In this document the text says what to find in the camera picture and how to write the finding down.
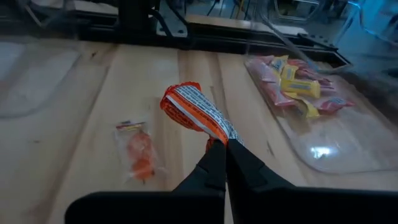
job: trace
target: clear plastic wrapper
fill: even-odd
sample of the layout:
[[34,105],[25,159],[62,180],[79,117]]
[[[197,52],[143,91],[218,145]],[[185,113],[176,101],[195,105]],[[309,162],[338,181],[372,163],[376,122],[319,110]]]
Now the clear plastic wrapper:
[[156,173],[166,173],[161,166],[145,122],[124,121],[115,126],[114,138],[125,177],[145,181]]
[[264,82],[279,82],[279,79],[274,75],[273,69],[268,66],[270,62],[268,60],[265,62],[260,57],[253,57],[246,60],[245,66],[251,73],[258,75]]
[[268,94],[275,106],[292,106],[294,100],[286,96],[276,83],[261,83],[261,88]]
[[[398,168],[396,126],[341,76],[316,73],[318,80],[327,80],[335,91],[322,93],[319,98],[286,93],[296,105],[280,107],[263,87],[266,82],[261,75],[248,71],[292,148],[310,167],[339,174]],[[298,100],[307,111],[311,109],[305,102],[320,115],[316,119],[303,116],[309,112],[303,112]]]

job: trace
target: wood grain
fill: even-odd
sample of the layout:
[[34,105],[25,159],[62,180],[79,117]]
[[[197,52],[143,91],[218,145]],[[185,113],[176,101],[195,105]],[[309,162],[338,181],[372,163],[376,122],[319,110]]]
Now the wood grain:
[[40,109],[66,79],[80,54],[47,44],[26,44],[8,74],[6,94],[0,97],[0,117],[24,116]]
[[108,57],[91,54],[112,54],[110,44],[80,44],[80,59],[45,107],[0,119],[0,223],[44,223],[49,215],[108,69]]
[[[63,223],[70,203],[100,190],[172,190],[205,153],[208,139],[159,108],[165,89],[186,81],[198,82],[246,147],[293,184],[398,189],[396,171],[331,175],[305,165],[248,75],[242,55],[131,45],[114,52],[114,45],[86,42],[75,49],[81,57],[55,101],[32,116],[0,120],[0,178],[5,180],[0,223]],[[127,119],[150,123],[165,175],[145,184],[123,179],[113,128]],[[226,223],[232,223],[228,205],[227,196]]]

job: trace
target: plastic container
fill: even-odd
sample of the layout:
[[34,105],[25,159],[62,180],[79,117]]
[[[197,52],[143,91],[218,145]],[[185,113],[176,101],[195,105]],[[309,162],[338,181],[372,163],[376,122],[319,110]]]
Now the plastic container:
[[[345,33],[351,30],[345,27],[341,29],[342,37],[339,37],[339,34],[332,37],[329,35],[331,40],[327,42],[325,34],[314,33],[317,29],[322,31],[320,21],[324,15],[320,12],[326,1],[297,1],[293,13],[286,7],[285,12],[282,12],[283,7],[275,6],[276,2],[257,2],[256,13],[251,22],[252,39],[248,43],[246,65],[248,61],[259,57],[287,55],[293,62],[299,59],[296,60],[299,62],[296,64],[299,67],[298,71],[304,72],[309,69],[319,78],[316,82],[321,84],[320,98],[316,95],[308,98],[311,95],[310,87],[305,92],[284,88],[284,79],[279,73],[279,81],[276,84],[282,94],[297,101],[293,106],[280,106],[275,104],[274,97],[264,88],[264,85],[270,84],[266,84],[262,79],[263,75],[253,72],[253,69],[248,67],[253,82],[284,130],[292,149],[306,164],[322,172],[341,174],[397,169],[398,123],[394,114],[398,111],[398,106],[394,102],[397,99],[395,89],[398,85],[393,76],[398,73],[392,61],[380,60],[379,52],[373,54],[370,49],[368,55],[364,55],[364,52],[344,54],[343,49],[337,50],[334,43],[355,45],[352,41],[346,42],[348,37],[345,37]],[[388,58],[391,58],[398,52],[392,41],[394,35],[377,32],[364,25],[367,6],[348,3],[345,9],[348,11],[348,21],[340,22],[339,26],[346,22],[353,26],[355,21],[362,18],[359,29],[363,32],[357,37],[360,39],[358,42],[372,40],[375,43],[373,46],[389,46],[389,49],[396,50],[389,55]],[[269,35],[261,30],[268,30]],[[277,45],[270,46],[272,50],[261,51],[256,45],[259,39]],[[342,55],[347,56],[351,63],[342,63],[347,62]],[[303,77],[300,75],[302,74],[296,72],[295,80],[302,80]],[[332,92],[322,90],[323,79],[331,83]],[[291,91],[298,97],[289,95]],[[327,106],[332,105],[332,108],[326,113],[320,110],[318,101],[330,96],[333,100],[328,101]],[[308,116],[312,108],[307,103],[316,107],[319,115],[315,113],[314,116]]]
[[0,119],[28,116],[41,110],[78,60],[73,1],[60,8],[35,1],[1,4]]
[[157,172],[167,173],[154,147],[146,122],[123,121],[115,126],[114,139],[125,170],[125,180],[135,178],[143,181]]

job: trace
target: wooden surface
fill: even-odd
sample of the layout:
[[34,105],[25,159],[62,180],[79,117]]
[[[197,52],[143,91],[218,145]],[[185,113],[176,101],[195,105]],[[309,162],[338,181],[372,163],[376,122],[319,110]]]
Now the wooden surface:
[[0,118],[33,113],[63,83],[79,52],[40,43],[25,46],[21,57],[8,72],[0,97]]
[[[261,81],[262,75],[251,71],[253,82],[269,102],[292,149],[311,168],[329,174],[398,168],[397,127],[345,79],[338,75],[327,76],[336,89],[332,96],[337,95],[353,106],[316,119],[303,119],[296,108],[274,106]],[[322,93],[321,99],[325,101],[327,96]]]
[[[184,81],[199,82],[246,147],[293,184],[398,190],[398,172],[331,175],[303,164],[247,74],[242,55],[85,42],[74,49],[81,56],[48,106],[0,120],[0,223],[63,223],[72,201],[98,190],[173,189],[204,154],[207,140],[159,108],[165,89]],[[167,175],[146,184],[123,179],[113,127],[126,119],[150,122]],[[226,201],[226,223],[231,223]]]

